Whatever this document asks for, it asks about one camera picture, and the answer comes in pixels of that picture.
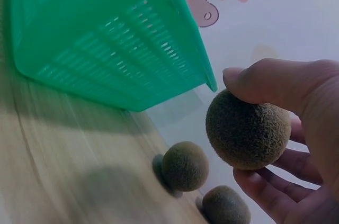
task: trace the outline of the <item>cartoon wallpaper print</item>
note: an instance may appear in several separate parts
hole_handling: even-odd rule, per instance
[[[208,0],[186,0],[186,2],[199,27],[208,27],[218,21],[218,9]]]

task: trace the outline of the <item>hand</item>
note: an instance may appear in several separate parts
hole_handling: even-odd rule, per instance
[[[243,191],[278,224],[339,223],[339,63],[263,59],[246,70],[224,70],[226,87],[248,103],[272,103],[294,112],[291,140],[310,153],[286,149],[274,163],[321,185],[311,190],[264,168],[234,170]]]

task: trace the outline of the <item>table surface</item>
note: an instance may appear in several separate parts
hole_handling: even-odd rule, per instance
[[[48,89],[6,61],[1,48],[1,224],[206,223],[199,192],[176,198],[156,178],[167,147],[144,113]]]

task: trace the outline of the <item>white wall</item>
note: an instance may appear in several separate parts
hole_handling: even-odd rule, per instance
[[[218,8],[220,18],[216,24],[200,30],[219,89],[225,88],[222,69],[249,66],[260,58],[253,54],[254,50],[263,57],[278,56],[291,60],[339,59],[337,0],[209,1]],[[201,86],[151,108],[148,114],[169,146],[189,140],[204,148],[210,160],[210,176],[201,189],[202,193],[220,184],[229,185],[246,199],[252,212],[252,223],[273,223],[242,193],[233,179],[231,168],[209,145],[204,120],[214,95],[206,86]],[[289,147],[306,150],[297,144]],[[311,186],[282,170],[274,171],[288,180]]]

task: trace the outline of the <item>green plastic basket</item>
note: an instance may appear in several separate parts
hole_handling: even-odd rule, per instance
[[[25,76],[131,111],[199,85],[217,90],[185,0],[10,0]]]

